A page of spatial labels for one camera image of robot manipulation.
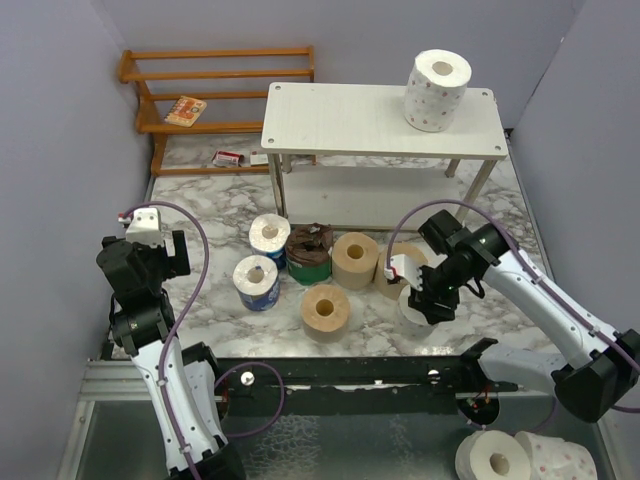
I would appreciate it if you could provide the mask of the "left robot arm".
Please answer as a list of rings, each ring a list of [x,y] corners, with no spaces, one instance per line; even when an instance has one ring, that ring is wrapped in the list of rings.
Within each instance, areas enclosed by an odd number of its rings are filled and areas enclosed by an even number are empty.
[[[203,343],[187,349],[172,334],[175,315],[163,287],[191,272],[185,235],[172,234],[175,253],[115,236],[102,241],[96,263],[112,294],[115,343],[140,373],[156,414],[171,479],[243,479],[237,450],[223,434],[214,391],[221,371]]]

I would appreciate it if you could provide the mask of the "blue roll front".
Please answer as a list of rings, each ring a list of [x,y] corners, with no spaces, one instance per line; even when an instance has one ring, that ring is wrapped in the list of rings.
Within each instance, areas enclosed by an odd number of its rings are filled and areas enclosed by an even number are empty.
[[[242,259],[232,279],[241,303],[251,311],[269,310],[279,299],[279,270],[267,256],[250,255]]]

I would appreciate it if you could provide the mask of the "blue roll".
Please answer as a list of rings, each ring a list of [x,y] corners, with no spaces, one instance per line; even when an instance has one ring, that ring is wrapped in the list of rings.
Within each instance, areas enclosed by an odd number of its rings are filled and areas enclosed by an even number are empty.
[[[267,256],[250,255],[242,259],[232,279],[241,303],[251,311],[269,310],[279,299],[279,270]]]
[[[279,270],[286,267],[285,245],[291,233],[288,220],[276,214],[256,217],[249,228],[252,252],[273,260]]]

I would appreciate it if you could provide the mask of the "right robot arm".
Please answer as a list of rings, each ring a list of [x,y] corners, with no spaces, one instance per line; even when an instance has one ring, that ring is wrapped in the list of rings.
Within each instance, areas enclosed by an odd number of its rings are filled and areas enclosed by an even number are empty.
[[[494,380],[550,393],[576,418],[597,422],[636,386],[639,334],[601,321],[541,273],[509,235],[493,224],[470,231],[448,211],[419,233],[443,256],[435,268],[412,267],[408,305],[430,325],[456,317],[460,289],[476,297],[489,285],[510,300],[553,342],[557,354],[515,350],[484,339],[467,351],[461,383],[481,391]]]

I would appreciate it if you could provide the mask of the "white dotted roll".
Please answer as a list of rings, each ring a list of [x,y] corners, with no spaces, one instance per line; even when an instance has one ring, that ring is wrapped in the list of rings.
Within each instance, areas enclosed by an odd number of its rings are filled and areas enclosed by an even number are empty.
[[[415,129],[439,133],[452,124],[472,76],[469,62],[442,49],[420,52],[404,93],[404,117]]]
[[[395,328],[405,337],[424,339],[434,331],[435,326],[430,325],[421,312],[409,306],[410,293],[411,286],[406,285],[398,296],[395,310]]]

